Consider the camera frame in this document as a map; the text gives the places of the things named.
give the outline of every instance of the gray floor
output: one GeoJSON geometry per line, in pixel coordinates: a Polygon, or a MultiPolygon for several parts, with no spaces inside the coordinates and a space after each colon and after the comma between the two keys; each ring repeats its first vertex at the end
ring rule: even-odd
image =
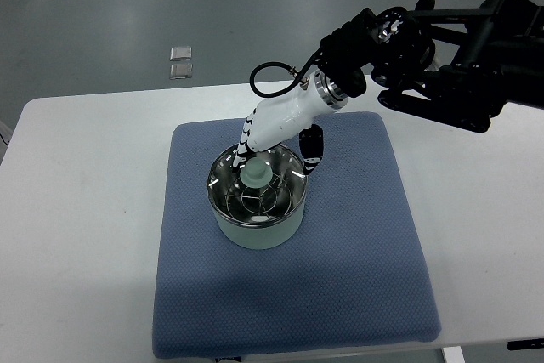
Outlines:
{"type": "MultiPolygon", "coordinates": [[[[41,97],[247,82],[267,60],[301,66],[323,36],[364,7],[378,13],[416,1],[0,0],[0,121],[14,128],[24,105],[41,97]],[[185,44],[193,47],[194,75],[173,82],[169,50],[185,44]]],[[[437,0],[437,8],[483,1],[437,0]]],[[[444,63],[453,53],[439,51],[444,63]]],[[[470,363],[542,361],[538,351],[509,353],[504,343],[465,348],[465,355],[470,363]]],[[[353,361],[440,358],[430,350],[353,361]]]]}

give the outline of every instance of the green knob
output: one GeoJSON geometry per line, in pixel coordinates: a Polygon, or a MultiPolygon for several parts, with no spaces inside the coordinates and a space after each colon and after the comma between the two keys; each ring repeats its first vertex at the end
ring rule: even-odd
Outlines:
{"type": "Polygon", "coordinates": [[[240,179],[247,187],[264,187],[272,180],[272,168],[264,160],[252,157],[240,170],[240,179]]]}

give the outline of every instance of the stainless steel pot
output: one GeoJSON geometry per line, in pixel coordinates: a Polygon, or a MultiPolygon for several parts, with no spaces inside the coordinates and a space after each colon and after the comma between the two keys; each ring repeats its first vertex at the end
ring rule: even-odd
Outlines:
{"type": "Polygon", "coordinates": [[[307,177],[303,163],[284,145],[250,158],[233,173],[237,145],[212,164],[207,193],[219,228],[239,246],[276,247],[288,240],[303,219],[307,177]]]}

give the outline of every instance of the white table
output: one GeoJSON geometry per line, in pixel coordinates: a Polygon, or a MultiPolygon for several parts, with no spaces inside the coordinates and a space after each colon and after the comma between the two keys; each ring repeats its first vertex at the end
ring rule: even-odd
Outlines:
{"type": "MultiPolygon", "coordinates": [[[[283,83],[268,83],[269,91],[283,83]]],[[[433,284],[433,343],[250,356],[292,360],[544,337],[544,111],[507,105],[485,134],[382,115],[433,284]]],[[[169,143],[243,117],[247,85],[37,99],[0,166],[0,361],[151,362],[169,143]]]]}

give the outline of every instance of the blue cushion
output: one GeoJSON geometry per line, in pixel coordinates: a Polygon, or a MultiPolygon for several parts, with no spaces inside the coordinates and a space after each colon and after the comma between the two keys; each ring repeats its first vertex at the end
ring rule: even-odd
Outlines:
{"type": "MultiPolygon", "coordinates": [[[[173,134],[153,317],[156,357],[225,357],[430,342],[440,332],[427,265],[379,115],[317,121],[325,155],[303,222],[269,250],[238,247],[207,199],[214,159],[243,120],[173,134]]],[[[286,144],[298,151],[298,138],[286,144]]]]}

